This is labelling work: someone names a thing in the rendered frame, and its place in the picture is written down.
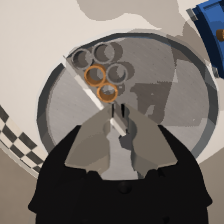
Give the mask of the blue open-top crate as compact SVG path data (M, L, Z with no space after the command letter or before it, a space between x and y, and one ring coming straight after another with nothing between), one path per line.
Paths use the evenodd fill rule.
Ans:
M203 40L214 77L224 79L224 41L216 37L216 31L224 29L224 0L209 0L186 12Z

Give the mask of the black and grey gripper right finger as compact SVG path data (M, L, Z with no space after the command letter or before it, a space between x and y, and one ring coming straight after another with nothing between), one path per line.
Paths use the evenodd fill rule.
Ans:
M133 170L138 171L138 179L144 179L149 170L156 169L159 177L175 178L191 185L202 196L206 207L210 206L213 201L201 169L188 148L163 125L130 105L121 104L121 110L133 141L130 158Z

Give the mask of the grey round turntable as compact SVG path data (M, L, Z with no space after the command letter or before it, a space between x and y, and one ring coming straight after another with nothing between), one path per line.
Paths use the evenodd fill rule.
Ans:
M77 49L92 51L97 43L106 41L115 54L111 62L101 65L107 70L111 63L120 62L128 72L127 80L117 85L117 98L109 103L98 98L98 86L86 83L86 70L76 69L71 62ZM138 179L131 166L132 139L121 104L163 125L196 160L209 145L220 114L219 87L212 70L188 43L155 29L113 29L75 44L48 70L34 112L38 139L46 154L75 126L110 103L114 104L107 136L110 168L101 174L103 180Z

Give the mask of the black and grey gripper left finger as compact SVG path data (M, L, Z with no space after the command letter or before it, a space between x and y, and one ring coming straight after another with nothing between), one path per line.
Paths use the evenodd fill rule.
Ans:
M28 209L37 214L43 199L56 187L74 180L87 179L88 171L99 175L110 167L110 103L81 125L72 129L46 157ZM105 134L104 134L105 133ZM105 136L106 135L106 136Z

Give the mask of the bronze bushing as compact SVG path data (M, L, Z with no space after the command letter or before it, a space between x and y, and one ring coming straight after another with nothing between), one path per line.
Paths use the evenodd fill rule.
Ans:
M112 86L115 89L114 93L112 93L111 95L105 95L101 91L101 87L104 86L104 85ZM109 81L107 79L105 80L105 82L102 85L98 86L97 96L103 102L107 102L107 103L112 102L117 98L117 95L118 95L117 85L113 85L113 84L109 83Z
M219 41L224 41L224 29L218 29L216 31L216 37Z
M102 72L103 72L103 78L101 80L93 80L91 77L90 77L90 69L91 68L98 68L100 69ZM102 66L101 64L93 64L91 65L89 68L86 69L85 73L84 73L84 79L86 81L86 83L90 86L93 86L93 87L97 87L97 86L100 86L104 83L105 81L105 78L106 78L106 69L104 66Z

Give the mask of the grey metal bushing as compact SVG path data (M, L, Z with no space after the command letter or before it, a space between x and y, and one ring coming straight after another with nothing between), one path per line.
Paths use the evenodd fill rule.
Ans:
M78 56L82 51L85 51L90 55L90 63L88 66L83 66L78 61ZM85 69L89 68L95 62L94 59L92 58L91 53L92 53L92 51L90 49L83 49L83 48L77 49L75 52L73 52L73 54L71 56L72 65L78 70L85 70Z
M111 57L110 59L106 60L106 61L100 60L100 59L97 57L97 54L96 54L97 49L98 49L100 46L102 46L102 45L107 45L107 46L109 46L109 47L112 49L112 57ZM92 49L92 53L91 53L91 54L92 54L92 58L94 59L95 62L97 62L97 63L99 63L99 64L107 64L107 63L109 63L109 62L112 61L112 59L114 58L114 54L115 54L115 52L114 52L114 48L112 47L112 45L110 45L110 44L107 43L107 42L100 42L100 43L97 43L97 44L93 47L93 49Z
M113 66L120 66L124 69L124 74L121 78L119 79L113 79L109 74L108 74L108 71L110 68L112 68ZM128 72L127 72L127 69L125 68L125 66L123 64L121 64L120 62L113 62L111 63L107 70L106 70L106 78L107 80L109 81L109 83L113 84L113 85L120 85L122 83L124 83L126 81L128 77Z

